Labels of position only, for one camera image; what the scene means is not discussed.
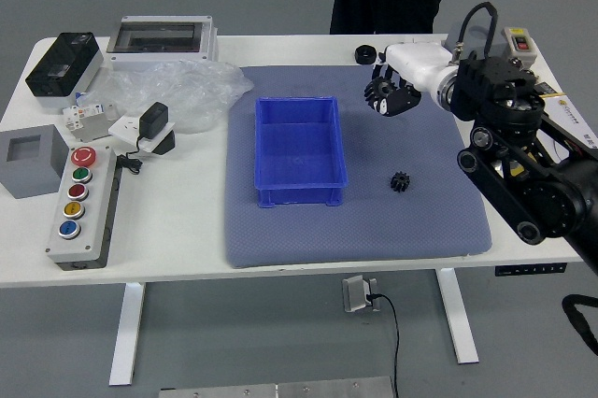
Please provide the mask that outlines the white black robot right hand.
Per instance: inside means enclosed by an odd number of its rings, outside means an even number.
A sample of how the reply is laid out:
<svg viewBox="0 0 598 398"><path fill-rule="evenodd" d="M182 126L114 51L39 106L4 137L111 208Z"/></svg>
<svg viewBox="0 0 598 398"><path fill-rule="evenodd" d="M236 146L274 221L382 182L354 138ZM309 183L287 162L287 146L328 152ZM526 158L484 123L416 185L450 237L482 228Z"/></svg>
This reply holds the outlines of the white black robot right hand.
<svg viewBox="0 0 598 398"><path fill-rule="evenodd" d="M416 107L428 93L450 110L457 71L452 54L437 42L390 45L365 87L365 101L380 115L393 117Z"/></svg>

